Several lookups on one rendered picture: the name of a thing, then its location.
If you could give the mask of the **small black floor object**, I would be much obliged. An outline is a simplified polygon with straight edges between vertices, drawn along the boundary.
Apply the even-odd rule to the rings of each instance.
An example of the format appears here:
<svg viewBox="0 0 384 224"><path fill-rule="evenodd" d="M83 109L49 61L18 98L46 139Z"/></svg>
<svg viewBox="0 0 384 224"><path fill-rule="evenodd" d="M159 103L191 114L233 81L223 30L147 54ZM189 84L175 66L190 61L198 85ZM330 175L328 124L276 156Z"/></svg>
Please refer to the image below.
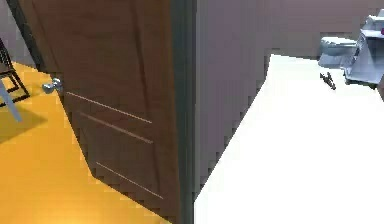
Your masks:
<svg viewBox="0 0 384 224"><path fill-rule="evenodd" d="M327 72L326 74L320 74L320 78L332 89L332 90L335 90L336 89L336 85L332 79L332 76L329 72Z"/></svg>

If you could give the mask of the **white toilet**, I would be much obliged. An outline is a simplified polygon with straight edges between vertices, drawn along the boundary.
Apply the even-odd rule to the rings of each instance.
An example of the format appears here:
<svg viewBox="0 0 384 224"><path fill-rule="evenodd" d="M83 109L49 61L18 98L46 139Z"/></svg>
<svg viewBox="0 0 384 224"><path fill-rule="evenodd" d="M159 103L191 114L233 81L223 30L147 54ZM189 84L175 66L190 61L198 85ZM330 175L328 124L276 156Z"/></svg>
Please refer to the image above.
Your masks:
<svg viewBox="0 0 384 224"><path fill-rule="evenodd" d="M320 58L318 65L324 68L340 68L343 62L357 48L352 39L325 36L320 40Z"/></svg>

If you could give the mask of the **pale blue slanted post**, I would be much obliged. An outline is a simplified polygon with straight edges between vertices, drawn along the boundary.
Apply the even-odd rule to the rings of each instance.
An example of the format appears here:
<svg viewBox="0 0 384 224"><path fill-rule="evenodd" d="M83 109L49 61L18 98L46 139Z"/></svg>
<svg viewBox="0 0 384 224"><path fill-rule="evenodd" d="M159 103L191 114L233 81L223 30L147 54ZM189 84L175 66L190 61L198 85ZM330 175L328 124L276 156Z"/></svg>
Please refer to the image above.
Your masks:
<svg viewBox="0 0 384 224"><path fill-rule="evenodd" d="M10 111L10 113L13 115L14 119L17 121L17 122L20 122L21 121L21 116L11 98L11 96L9 95L9 93L7 92L7 89L5 88L5 85L4 83L0 80L0 96L3 98L6 106L8 107L8 110Z"/></svg>

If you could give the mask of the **dark brown room door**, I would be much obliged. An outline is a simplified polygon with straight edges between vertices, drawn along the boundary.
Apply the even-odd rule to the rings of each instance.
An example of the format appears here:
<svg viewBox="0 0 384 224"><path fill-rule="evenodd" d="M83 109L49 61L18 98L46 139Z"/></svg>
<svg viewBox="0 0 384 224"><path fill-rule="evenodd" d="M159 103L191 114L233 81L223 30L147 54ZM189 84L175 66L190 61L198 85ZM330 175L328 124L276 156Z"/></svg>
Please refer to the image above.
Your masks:
<svg viewBox="0 0 384 224"><path fill-rule="evenodd" d="M181 224L170 0L14 0L92 175Z"/></svg>

